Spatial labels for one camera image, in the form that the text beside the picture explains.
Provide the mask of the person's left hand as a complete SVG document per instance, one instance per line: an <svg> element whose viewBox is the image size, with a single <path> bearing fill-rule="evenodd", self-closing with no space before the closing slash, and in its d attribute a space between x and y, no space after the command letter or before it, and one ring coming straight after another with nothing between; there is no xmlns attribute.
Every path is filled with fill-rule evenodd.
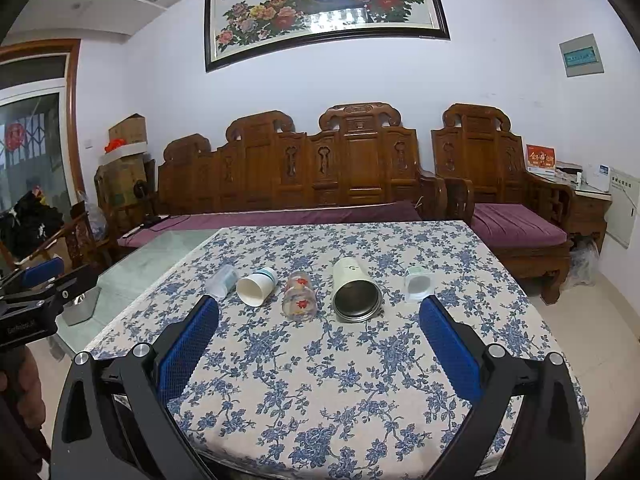
<svg viewBox="0 0 640 480"><path fill-rule="evenodd" d="M46 421L46 404L42 398L42 385L34 355L23 347L21 362L17 365L1 365L1 390L10 388L17 393L17 413L27 428L40 429Z"/></svg>

